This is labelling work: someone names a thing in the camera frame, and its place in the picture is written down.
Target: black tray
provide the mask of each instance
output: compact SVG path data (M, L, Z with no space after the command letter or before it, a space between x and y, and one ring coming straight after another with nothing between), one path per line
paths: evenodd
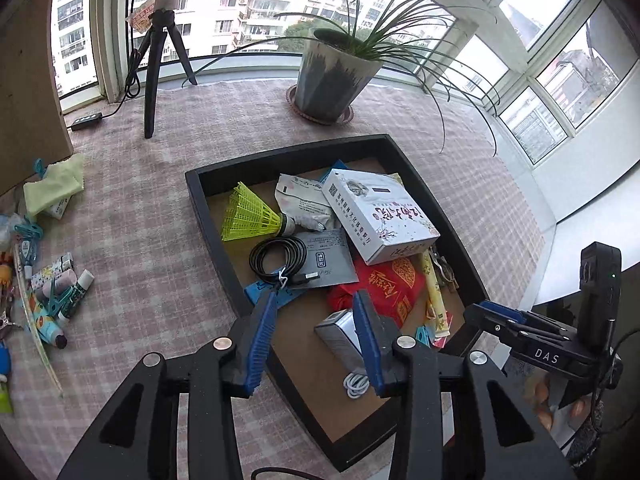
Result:
M487 299L476 268L465 251L429 188L393 139L385 134L321 140L288 148L255 153L226 160L185 174L198 224L222 286L238 316L249 314L253 305L247 299L234 268L226 255L216 225L211 219L207 196L231 191L238 181L247 186L277 180L280 173L300 174L328 168L340 159L344 163L373 157L387 173L399 173L406 190L420 205L440 232L438 250L453 269L465 306ZM464 324L442 350L447 354L466 354L481 332ZM384 442L396 430L399 399L389 399L356 428L332 442L298 393L275 352L267 359L268 372L311 437L338 471L344 471Z

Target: screw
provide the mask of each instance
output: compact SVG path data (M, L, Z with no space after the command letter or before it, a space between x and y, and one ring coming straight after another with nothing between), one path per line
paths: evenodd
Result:
M483 365L486 362L487 357L484 352L474 350L473 352L471 352L471 354L469 354L469 359L475 365Z
M156 366L160 362L160 356L156 353L147 354L142 358L142 364L148 367Z
M401 335L396 342L400 348L413 348L415 346L415 339L410 335Z
M219 337L213 342L213 348L216 350L227 350L233 342L228 337Z

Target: spider plant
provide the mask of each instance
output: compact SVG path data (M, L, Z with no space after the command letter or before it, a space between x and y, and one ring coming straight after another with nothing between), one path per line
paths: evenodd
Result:
M316 42L328 44L329 46L336 48L337 50L340 50L350 56L362 60L377 62L379 63L378 67L382 66L382 64L386 64L391 67L397 68L398 70L407 73L415 78L420 89L425 94L430 95L436 105L436 108L438 109L440 121L442 123L442 148L440 152L442 152L442 150L444 149L444 143L446 139L446 126L440 104L438 103L436 96L431 91L430 85L437 84L444 88L447 93L447 102L451 98L451 91L455 90L469 101L469 103L476 109L476 111L478 111L484 122L489 127L489 130L494 137L495 155L495 153L497 153L497 145L495 143L494 131L491 124L484 116L484 114L480 111L480 108L474 101L475 96L473 96L471 92L467 91L466 89L460 88L453 81L451 81L450 78L445 74L445 71L451 70L453 73L458 74L463 79L469 81L469 86L471 87L472 91L478 89L481 92L482 97L487 99L488 103L490 104L491 114L493 116L496 116L496 106L500 103L500 96L498 95L498 92L495 90L494 86L491 85L491 83L489 83L487 79L475 69L455 60L454 57L446 54L445 52L441 52L438 49L442 44L449 43L453 45L453 43L446 40L438 40L437 46L431 48L429 46L426 46L429 41L428 39L421 38L412 32L413 30L416 30L417 27L434 24L444 25L450 28L457 28L455 25L455 19L447 12L447 9L478 8L471 6L442 6L440 4L434 3L432 0L391 0L380 14L374 27L370 30L369 35L362 39L362 37L358 38L356 36L356 33L359 30L363 30L356 28L356 24L358 23L358 18L360 16L360 0L345 1L348 16L346 27L344 27L343 24L337 23L336 21L330 20L329 18L326 18L324 16L309 14L306 12L280 12L275 15L276 17L300 16L301 18L327 22L329 25L327 29L319 29L325 31L322 39L318 39L317 37L314 37L314 35L311 35L309 37L285 36L280 38L269 38L267 40L254 41L253 43L240 46L235 50L220 55L210 63L207 63L196 73L210 66L212 63L217 62L223 57L229 56L230 54L239 52L241 50L245 50L249 46L266 43L268 41L271 42L279 40L302 39L312 43ZM352 5L354 5L353 19L351 15ZM401 41L399 39L399 36L401 36L402 38L410 37L412 39L408 41ZM475 81L472 80L467 75L467 73L462 72L462 70L460 70L459 68L456 68L458 64L468 69L473 75L477 75L481 80L477 81L477 78ZM371 77L372 75L365 81L365 85L371 79ZM484 91L479 86L480 83L486 83L485 86L489 87L488 91Z

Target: gray and white plant pot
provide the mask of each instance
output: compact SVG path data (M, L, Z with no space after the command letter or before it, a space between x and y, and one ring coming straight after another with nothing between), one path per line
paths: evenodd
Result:
M351 102L382 67L347 54L329 43L340 45L344 34L328 28L316 28L309 35L319 41L307 41L298 74L296 107L323 123L335 123Z

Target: red pouch with gold characters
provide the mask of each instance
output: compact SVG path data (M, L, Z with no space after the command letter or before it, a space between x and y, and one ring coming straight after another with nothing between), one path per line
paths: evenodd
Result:
M409 258L368 266L357 256L353 264L358 281L336 285L327 296L334 312L352 308L353 295L366 288L377 313L392 317L398 328L402 327L424 286L424 276Z

